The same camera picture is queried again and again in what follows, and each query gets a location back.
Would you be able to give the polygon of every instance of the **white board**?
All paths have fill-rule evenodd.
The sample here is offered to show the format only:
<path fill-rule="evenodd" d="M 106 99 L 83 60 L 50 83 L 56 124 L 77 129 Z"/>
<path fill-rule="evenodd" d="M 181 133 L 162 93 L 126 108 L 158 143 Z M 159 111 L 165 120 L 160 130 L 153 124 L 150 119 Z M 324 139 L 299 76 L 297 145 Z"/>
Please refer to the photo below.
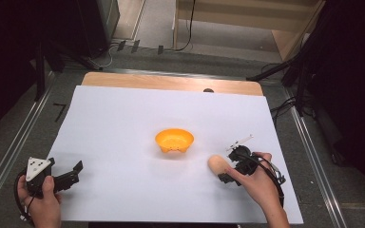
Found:
<path fill-rule="evenodd" d="M 172 127 L 194 135 L 186 153 L 164 154 L 156 144 L 156 134 Z M 62 219 L 266 222 L 242 186 L 219 181 L 207 166 L 250 134 L 244 145 L 270 152 L 287 179 L 289 222 L 303 223 L 265 97 L 77 86 L 48 155 L 54 176 L 84 164 L 80 182 L 62 193 Z"/>

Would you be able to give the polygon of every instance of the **bowl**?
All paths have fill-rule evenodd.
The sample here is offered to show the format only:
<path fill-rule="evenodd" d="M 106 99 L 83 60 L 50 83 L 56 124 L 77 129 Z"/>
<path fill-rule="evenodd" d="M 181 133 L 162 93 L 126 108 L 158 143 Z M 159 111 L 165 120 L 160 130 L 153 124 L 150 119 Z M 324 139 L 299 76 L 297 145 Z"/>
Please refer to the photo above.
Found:
<path fill-rule="evenodd" d="M 155 140 L 164 153 L 171 150 L 184 153 L 194 141 L 194 136 L 184 129 L 170 128 L 159 132 Z"/>

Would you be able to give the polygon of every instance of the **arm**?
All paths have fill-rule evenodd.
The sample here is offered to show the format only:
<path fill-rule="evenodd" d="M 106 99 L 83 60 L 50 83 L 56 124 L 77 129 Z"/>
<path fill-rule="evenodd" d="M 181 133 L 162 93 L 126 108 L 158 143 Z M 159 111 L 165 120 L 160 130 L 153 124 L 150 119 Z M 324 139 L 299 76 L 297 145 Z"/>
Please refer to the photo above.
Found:
<path fill-rule="evenodd" d="M 268 161 L 272 158 L 271 154 L 268 153 L 258 152 L 256 154 Z M 269 167 L 266 161 L 261 163 L 265 167 Z M 290 227 L 286 212 L 280 206 L 277 187 L 261 167 L 258 167 L 251 176 L 244 176 L 232 167 L 227 167 L 225 172 L 244 186 L 248 194 L 262 209 L 269 227 Z"/>
<path fill-rule="evenodd" d="M 29 213 L 36 228 L 60 228 L 61 227 L 61 208 L 59 195 L 54 195 L 54 179 L 47 176 L 43 183 L 42 199 L 29 196 L 25 188 L 26 177 L 22 176 L 17 183 L 19 199 L 26 206 L 29 205 Z"/>

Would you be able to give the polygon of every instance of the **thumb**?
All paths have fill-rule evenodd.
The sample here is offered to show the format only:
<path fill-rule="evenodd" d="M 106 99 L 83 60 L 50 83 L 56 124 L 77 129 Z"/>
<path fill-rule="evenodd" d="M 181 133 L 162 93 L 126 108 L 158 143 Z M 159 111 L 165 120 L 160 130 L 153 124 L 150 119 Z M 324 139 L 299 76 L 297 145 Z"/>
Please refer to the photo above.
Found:
<path fill-rule="evenodd" d="M 236 169 L 232 168 L 232 167 L 226 167 L 226 169 L 224 169 L 224 172 L 226 172 L 230 177 L 232 177 L 234 180 L 238 181 L 239 183 L 244 182 L 245 180 L 245 176 L 243 174 L 241 174 L 239 171 L 237 171 Z"/>
<path fill-rule="evenodd" d="M 43 195 L 44 198 L 51 198 L 54 196 L 54 178 L 52 176 L 46 176 L 43 182 Z"/>

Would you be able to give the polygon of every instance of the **brown egg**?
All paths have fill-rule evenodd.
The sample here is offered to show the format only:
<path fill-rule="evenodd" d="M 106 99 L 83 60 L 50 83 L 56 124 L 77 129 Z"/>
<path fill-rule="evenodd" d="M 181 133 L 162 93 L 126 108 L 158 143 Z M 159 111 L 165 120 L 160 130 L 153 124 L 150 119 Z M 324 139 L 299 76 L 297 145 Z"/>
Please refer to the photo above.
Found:
<path fill-rule="evenodd" d="M 230 166 L 230 164 L 220 155 L 212 155 L 208 160 L 208 165 L 216 176 L 225 173 L 224 169 Z"/>

